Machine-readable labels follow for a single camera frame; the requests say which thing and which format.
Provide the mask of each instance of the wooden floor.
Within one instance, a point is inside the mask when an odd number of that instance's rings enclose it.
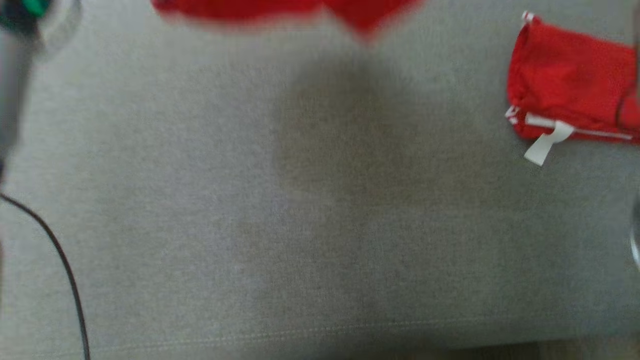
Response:
[[[640,336],[546,341],[451,352],[378,354],[366,358],[373,360],[640,360]]]

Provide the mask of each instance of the green object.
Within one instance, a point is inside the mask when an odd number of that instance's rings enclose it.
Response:
[[[35,17],[43,17],[49,9],[50,0],[22,0],[22,4]]]

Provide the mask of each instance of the folded red fabric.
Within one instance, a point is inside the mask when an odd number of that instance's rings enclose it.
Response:
[[[570,138],[640,143],[637,103],[620,106],[635,87],[633,48],[545,24],[530,13],[524,19],[507,85],[515,131],[537,138],[561,121],[573,128]],[[620,109],[628,116],[618,116]]]
[[[387,17],[420,0],[152,0],[161,13],[216,22],[246,22],[275,15],[308,15],[329,8],[355,31],[368,35]]]

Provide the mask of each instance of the white tag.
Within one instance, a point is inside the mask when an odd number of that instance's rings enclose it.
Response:
[[[554,129],[554,132],[549,135],[541,135],[524,154],[525,159],[538,166],[542,166],[549,154],[549,151],[551,151],[551,146],[555,143],[565,141],[575,131],[573,126],[565,122],[555,121],[555,123],[556,128]]]

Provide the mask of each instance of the gray tablecloth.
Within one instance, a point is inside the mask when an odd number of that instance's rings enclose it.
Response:
[[[632,1],[431,0],[363,45],[87,1],[5,190],[59,234],[95,359],[309,359],[640,330],[630,145],[539,168],[504,118],[524,10],[630,41]],[[79,359],[44,233],[0,208],[2,359]]]

